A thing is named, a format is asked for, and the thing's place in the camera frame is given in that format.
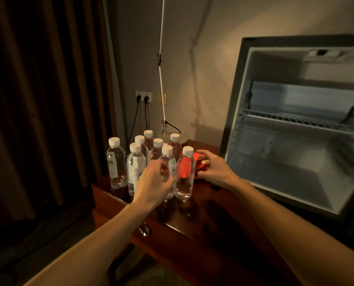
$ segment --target hand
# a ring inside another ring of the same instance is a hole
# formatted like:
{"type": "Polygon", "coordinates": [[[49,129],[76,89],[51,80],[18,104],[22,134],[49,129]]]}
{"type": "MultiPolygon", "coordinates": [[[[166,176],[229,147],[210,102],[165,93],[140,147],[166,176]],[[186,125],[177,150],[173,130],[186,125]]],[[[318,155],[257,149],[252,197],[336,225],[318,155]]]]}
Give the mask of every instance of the hand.
{"type": "Polygon", "coordinates": [[[166,195],[172,190],[175,182],[175,178],[171,176],[166,182],[162,182],[162,164],[161,160],[151,160],[136,184],[133,203],[144,207],[148,212],[154,210],[165,200],[166,195]]]}
{"type": "Polygon", "coordinates": [[[199,149],[197,152],[202,154],[198,158],[202,160],[202,164],[210,165],[207,171],[199,171],[197,173],[198,177],[204,178],[217,186],[232,190],[240,178],[230,169],[225,160],[210,151],[199,149]]]}

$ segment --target mini fridge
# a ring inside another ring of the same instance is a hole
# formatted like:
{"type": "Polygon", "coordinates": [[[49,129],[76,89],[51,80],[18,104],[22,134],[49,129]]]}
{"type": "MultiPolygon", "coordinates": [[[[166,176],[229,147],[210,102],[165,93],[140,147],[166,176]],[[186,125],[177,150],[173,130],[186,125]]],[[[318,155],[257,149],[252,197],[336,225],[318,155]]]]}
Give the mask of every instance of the mini fridge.
{"type": "Polygon", "coordinates": [[[354,211],[354,35],[243,38],[220,155],[274,199],[354,211]]]}

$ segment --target person's left hand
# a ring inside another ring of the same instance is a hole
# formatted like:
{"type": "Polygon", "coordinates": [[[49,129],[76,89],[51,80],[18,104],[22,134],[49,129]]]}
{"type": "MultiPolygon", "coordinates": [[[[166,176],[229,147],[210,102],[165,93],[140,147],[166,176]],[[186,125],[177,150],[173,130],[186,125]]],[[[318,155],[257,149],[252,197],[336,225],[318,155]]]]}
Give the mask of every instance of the person's left hand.
{"type": "Polygon", "coordinates": [[[174,185],[175,178],[171,176],[166,182],[162,182],[162,164],[161,160],[151,160],[136,184],[133,203],[145,207],[149,212],[165,200],[174,185]]]}

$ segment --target curtain fold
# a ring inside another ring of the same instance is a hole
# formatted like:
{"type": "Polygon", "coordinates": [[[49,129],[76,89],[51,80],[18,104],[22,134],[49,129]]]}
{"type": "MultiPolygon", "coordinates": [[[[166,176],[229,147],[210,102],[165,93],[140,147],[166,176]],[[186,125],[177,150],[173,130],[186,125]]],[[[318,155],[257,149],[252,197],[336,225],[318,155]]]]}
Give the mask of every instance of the curtain fold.
{"type": "Polygon", "coordinates": [[[102,0],[0,0],[0,228],[107,173],[102,0]]]}

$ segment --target clear plastic bottle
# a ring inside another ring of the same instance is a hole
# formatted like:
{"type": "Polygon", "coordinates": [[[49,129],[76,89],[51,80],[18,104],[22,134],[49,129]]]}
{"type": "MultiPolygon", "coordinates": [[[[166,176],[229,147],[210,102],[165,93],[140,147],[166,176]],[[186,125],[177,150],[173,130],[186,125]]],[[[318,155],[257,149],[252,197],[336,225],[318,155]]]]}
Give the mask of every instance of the clear plastic bottle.
{"type": "Polygon", "coordinates": [[[146,156],[146,162],[148,164],[150,161],[150,153],[153,148],[153,131],[145,130],[144,136],[145,136],[145,146],[148,148],[148,156],[146,156]]]}
{"type": "MultiPolygon", "coordinates": [[[[161,167],[161,178],[163,182],[166,182],[169,179],[169,176],[176,176],[176,160],[173,156],[173,148],[171,146],[162,147],[162,156],[160,157],[165,165],[161,167]]],[[[175,190],[175,184],[170,193],[166,196],[165,200],[169,200],[173,197],[175,190]]]]}
{"type": "Polygon", "coordinates": [[[146,160],[146,165],[148,165],[148,148],[145,145],[145,137],[143,135],[136,135],[135,136],[135,143],[141,144],[141,153],[144,155],[146,160]]]}
{"type": "Polygon", "coordinates": [[[196,161],[193,158],[194,149],[191,146],[184,146],[182,156],[177,163],[177,178],[175,196],[180,200],[188,200],[193,191],[194,174],[196,161]]]}
{"type": "Polygon", "coordinates": [[[145,169],[145,157],[141,153],[141,144],[131,143],[130,154],[127,158],[128,191],[131,196],[135,195],[136,184],[145,169]]]}
{"type": "Polygon", "coordinates": [[[172,148],[173,148],[173,156],[176,159],[176,161],[178,161],[182,155],[182,146],[178,141],[179,141],[179,134],[172,133],[170,135],[169,145],[172,146],[172,148]]]}
{"type": "Polygon", "coordinates": [[[164,145],[164,141],[160,138],[155,138],[153,140],[153,148],[149,155],[149,161],[153,159],[159,159],[162,156],[162,146],[164,145]]]}
{"type": "Polygon", "coordinates": [[[120,146],[120,139],[118,137],[111,137],[108,139],[108,143],[107,162],[109,176],[111,177],[111,187],[121,189],[128,183],[125,152],[120,146]]]}

